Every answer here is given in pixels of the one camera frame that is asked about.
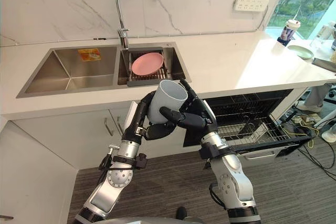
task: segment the pink bowl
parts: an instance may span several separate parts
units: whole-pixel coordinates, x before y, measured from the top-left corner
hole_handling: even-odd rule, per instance
[[[158,52],[149,52],[140,56],[132,64],[132,72],[137,76],[148,76],[157,72],[163,64],[163,56]]]

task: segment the sticker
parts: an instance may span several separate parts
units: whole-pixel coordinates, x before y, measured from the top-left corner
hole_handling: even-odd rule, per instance
[[[98,48],[78,49],[82,61],[101,60]]]

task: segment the dish drying rack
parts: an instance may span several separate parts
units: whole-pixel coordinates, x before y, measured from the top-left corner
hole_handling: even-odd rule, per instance
[[[164,53],[163,48],[161,47],[153,47],[153,48],[130,48],[128,55],[128,86],[142,86],[142,85],[151,85],[151,84],[158,84],[161,80],[169,79],[167,73],[167,67],[165,65]],[[158,52],[163,56],[163,64],[162,67],[155,73],[150,74],[148,76],[137,76],[135,73],[132,72],[132,64],[133,62],[138,59],[140,56],[147,54],[148,52]]]

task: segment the bottle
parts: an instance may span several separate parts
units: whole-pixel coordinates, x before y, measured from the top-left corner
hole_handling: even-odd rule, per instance
[[[330,37],[335,28],[335,21],[329,21],[327,25],[323,25],[321,30],[317,33],[316,37],[310,43],[310,46],[316,49],[320,48],[322,43]]]
[[[331,49],[332,50],[336,50],[336,39],[334,40],[334,42],[331,45]]]
[[[301,26],[300,21],[295,19],[289,19],[286,21],[286,25],[282,30],[280,37],[278,37],[277,41],[287,46],[287,44],[292,40],[293,34],[299,27]]]

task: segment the green plate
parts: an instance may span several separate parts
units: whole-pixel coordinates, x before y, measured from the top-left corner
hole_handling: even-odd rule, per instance
[[[288,46],[289,50],[292,50],[299,56],[301,59],[307,60],[314,56],[313,52],[309,49],[297,45]]]

